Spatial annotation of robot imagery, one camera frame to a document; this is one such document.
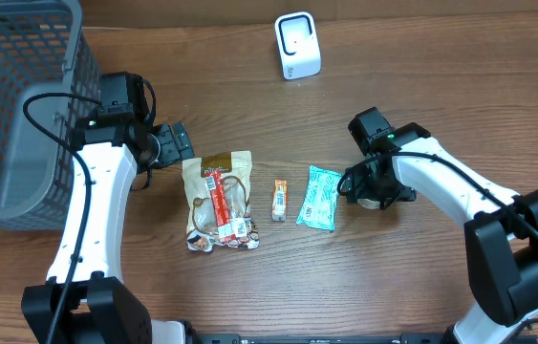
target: wooden tabletop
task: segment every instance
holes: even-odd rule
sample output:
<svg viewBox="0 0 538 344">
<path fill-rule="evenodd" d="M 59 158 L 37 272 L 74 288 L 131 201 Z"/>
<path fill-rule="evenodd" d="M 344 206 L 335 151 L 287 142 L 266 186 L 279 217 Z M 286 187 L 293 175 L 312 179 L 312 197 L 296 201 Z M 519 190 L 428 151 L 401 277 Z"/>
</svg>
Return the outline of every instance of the wooden tabletop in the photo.
<svg viewBox="0 0 538 344">
<path fill-rule="evenodd" d="M 339 199 L 334 233 L 295 224 L 310 165 L 343 172 L 362 159 L 347 124 L 372 106 L 396 127 L 424 126 L 493 182 L 538 189 L 538 12 L 317 31 L 321 73 L 290 82 L 272 25 L 85 33 L 104 73 L 152 82 L 157 122 L 183 121 L 197 156 L 253 156 L 255 250 L 188 250 L 180 165 L 131 194 L 124 281 L 153 318 L 244 335 L 442 332 L 460 319 L 473 302 L 463 230 L 424 197 L 384 212 Z M 284 224 L 270 219 L 275 179 L 289 181 Z M 34 342 L 20 298 L 43 283 L 59 240 L 0 231 L 0 343 Z"/>
</svg>

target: snack bag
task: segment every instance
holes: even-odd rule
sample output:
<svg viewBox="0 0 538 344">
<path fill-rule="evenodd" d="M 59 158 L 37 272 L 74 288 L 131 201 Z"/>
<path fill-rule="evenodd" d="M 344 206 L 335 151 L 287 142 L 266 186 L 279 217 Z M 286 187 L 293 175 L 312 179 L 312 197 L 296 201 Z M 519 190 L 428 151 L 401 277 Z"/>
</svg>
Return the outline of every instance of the snack bag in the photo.
<svg viewBox="0 0 538 344">
<path fill-rule="evenodd" d="M 257 248 L 251 220 L 251 152 L 228 152 L 183 161 L 183 186 L 190 206 L 188 248 L 210 252 L 214 245 Z"/>
<path fill-rule="evenodd" d="M 336 186 L 340 179 L 339 173 L 315 166 L 309 167 L 309 184 L 305 202 L 296 220 L 297 225 L 305 224 L 311 228 L 334 230 L 338 198 Z"/>
</svg>

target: gray plastic basket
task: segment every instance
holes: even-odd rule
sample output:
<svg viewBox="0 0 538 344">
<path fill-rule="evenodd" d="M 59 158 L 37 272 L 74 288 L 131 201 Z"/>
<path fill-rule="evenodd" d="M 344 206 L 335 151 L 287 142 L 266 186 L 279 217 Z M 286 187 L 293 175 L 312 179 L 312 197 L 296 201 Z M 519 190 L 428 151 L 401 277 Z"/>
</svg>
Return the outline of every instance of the gray plastic basket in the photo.
<svg viewBox="0 0 538 344">
<path fill-rule="evenodd" d="M 0 228 L 62 229 L 72 158 L 24 118 L 22 103 L 45 92 L 99 99 L 100 70 L 81 34 L 76 0 L 0 2 Z M 93 104 L 44 98 L 31 115 L 68 140 Z"/>
</svg>

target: blue package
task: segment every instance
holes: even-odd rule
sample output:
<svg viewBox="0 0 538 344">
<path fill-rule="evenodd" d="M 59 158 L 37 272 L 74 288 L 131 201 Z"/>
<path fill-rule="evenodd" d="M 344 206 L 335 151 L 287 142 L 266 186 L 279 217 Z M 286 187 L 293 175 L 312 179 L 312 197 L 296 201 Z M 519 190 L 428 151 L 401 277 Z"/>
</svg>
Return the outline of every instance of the blue package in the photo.
<svg viewBox="0 0 538 344">
<path fill-rule="evenodd" d="M 339 173 L 309 167 L 309 184 L 305 202 L 300 209 L 296 224 L 305 224 L 311 228 L 334 230 L 336 214 L 336 186 L 341 179 Z"/>
</svg>

